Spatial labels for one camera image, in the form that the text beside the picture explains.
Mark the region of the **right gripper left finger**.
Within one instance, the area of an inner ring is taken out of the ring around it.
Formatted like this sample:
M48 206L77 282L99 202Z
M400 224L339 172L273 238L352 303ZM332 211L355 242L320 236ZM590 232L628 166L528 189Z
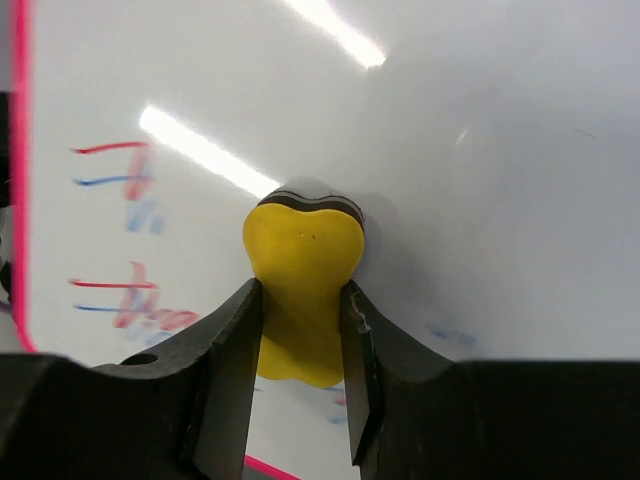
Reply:
M262 286L251 279L171 338L96 372L123 407L113 479L239 479L254 395Z

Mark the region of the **yellow whiteboard eraser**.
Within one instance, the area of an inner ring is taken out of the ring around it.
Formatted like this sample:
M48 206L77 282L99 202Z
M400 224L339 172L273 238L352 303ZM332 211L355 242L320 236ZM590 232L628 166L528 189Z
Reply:
M342 195L280 188L247 215L243 243L263 290L258 375L340 383L340 296L364 252L361 209Z

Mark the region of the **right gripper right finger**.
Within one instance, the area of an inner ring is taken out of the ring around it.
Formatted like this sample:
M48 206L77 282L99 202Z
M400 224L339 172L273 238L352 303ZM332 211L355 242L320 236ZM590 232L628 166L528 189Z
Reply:
M451 362L387 319L355 281L341 293L341 347L361 478L446 478L455 448Z

